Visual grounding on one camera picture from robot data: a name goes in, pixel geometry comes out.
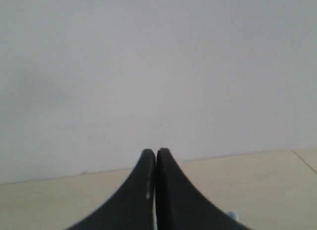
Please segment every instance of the beige floor tile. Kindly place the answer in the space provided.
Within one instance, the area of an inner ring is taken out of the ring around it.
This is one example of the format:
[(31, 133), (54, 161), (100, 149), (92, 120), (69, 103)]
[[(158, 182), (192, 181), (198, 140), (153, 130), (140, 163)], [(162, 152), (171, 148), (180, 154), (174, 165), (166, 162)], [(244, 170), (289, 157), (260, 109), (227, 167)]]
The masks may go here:
[(317, 172), (317, 148), (294, 150), (311, 168)]
[(130, 172), (0, 185), (0, 229), (63, 230), (97, 209)]
[(183, 162), (210, 201), (255, 230), (317, 229), (317, 175), (291, 150)]

